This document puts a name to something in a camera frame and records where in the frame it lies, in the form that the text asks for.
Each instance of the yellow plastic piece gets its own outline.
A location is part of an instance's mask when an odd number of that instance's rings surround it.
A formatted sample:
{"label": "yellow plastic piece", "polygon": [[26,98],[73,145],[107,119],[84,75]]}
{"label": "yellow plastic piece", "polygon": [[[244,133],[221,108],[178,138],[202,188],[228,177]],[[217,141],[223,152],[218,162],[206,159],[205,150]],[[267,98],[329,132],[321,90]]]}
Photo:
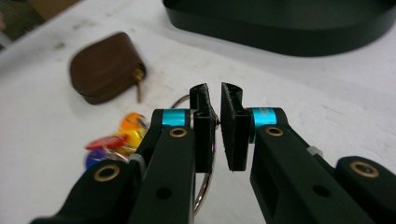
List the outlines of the yellow plastic piece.
{"label": "yellow plastic piece", "polygon": [[121,135],[121,134],[128,134],[128,139],[125,141],[125,146],[124,147],[115,147],[112,148],[115,151],[121,153],[122,155],[125,156],[130,156],[131,154],[135,153],[134,148],[138,148],[140,143],[143,140],[144,135],[146,134],[146,130],[142,128],[136,128],[133,130],[128,130],[128,131],[118,131],[113,133],[113,135]]}

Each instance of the red plastic piece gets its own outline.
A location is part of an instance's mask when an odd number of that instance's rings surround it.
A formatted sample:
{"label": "red plastic piece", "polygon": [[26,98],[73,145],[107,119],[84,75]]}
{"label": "red plastic piece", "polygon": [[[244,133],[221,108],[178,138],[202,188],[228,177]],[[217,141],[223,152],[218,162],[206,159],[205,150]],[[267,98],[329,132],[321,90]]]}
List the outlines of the red plastic piece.
{"label": "red plastic piece", "polygon": [[99,138],[90,142],[87,146],[85,146],[88,150],[93,149],[104,149],[104,147],[113,148],[113,147],[121,147],[124,145],[125,140],[128,139],[128,134],[122,135],[112,135]]}

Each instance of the black jaw pad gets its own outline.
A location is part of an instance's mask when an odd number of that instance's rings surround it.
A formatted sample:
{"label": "black jaw pad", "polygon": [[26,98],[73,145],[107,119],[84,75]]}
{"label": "black jaw pad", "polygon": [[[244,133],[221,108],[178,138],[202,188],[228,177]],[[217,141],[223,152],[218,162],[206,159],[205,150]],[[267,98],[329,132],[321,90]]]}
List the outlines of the black jaw pad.
{"label": "black jaw pad", "polygon": [[221,133],[232,171],[245,171],[247,165],[251,113],[242,107],[242,93],[235,85],[221,83]]}

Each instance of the blue plastic piece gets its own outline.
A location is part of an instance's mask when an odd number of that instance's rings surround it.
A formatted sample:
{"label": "blue plastic piece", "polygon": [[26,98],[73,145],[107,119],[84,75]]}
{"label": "blue plastic piece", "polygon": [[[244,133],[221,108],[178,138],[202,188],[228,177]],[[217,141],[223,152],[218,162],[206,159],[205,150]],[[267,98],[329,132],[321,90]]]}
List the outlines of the blue plastic piece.
{"label": "blue plastic piece", "polygon": [[185,126],[185,109],[165,109],[163,111],[163,126]]}
{"label": "blue plastic piece", "polygon": [[256,141],[256,132],[262,125],[276,124],[276,114],[271,107],[253,107],[250,109],[254,120],[254,138],[250,143],[254,143]]}
{"label": "blue plastic piece", "polygon": [[102,149],[94,149],[92,150],[88,156],[87,160],[85,160],[85,167],[87,170],[95,165],[99,161],[103,161],[107,159],[106,153]]}

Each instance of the metal key ring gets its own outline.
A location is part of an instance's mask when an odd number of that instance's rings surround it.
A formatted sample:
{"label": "metal key ring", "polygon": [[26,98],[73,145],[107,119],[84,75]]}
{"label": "metal key ring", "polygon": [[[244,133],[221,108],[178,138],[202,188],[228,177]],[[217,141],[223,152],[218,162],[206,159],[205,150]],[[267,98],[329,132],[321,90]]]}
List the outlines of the metal key ring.
{"label": "metal key ring", "polygon": [[[182,97],[180,97],[180,99],[178,99],[172,106],[171,108],[176,108],[178,105],[180,105],[181,103],[190,100],[190,96],[189,95],[184,95]],[[213,161],[212,161],[212,172],[211,173],[205,173],[204,176],[204,180],[202,182],[201,188],[198,192],[198,195],[195,198],[195,205],[194,205],[194,215],[196,216],[198,214],[199,209],[202,207],[202,204],[204,204],[206,195],[209,191],[210,188],[210,183],[212,182],[212,173],[215,170],[215,160],[216,160],[216,144],[212,144],[212,156],[213,156]]]}

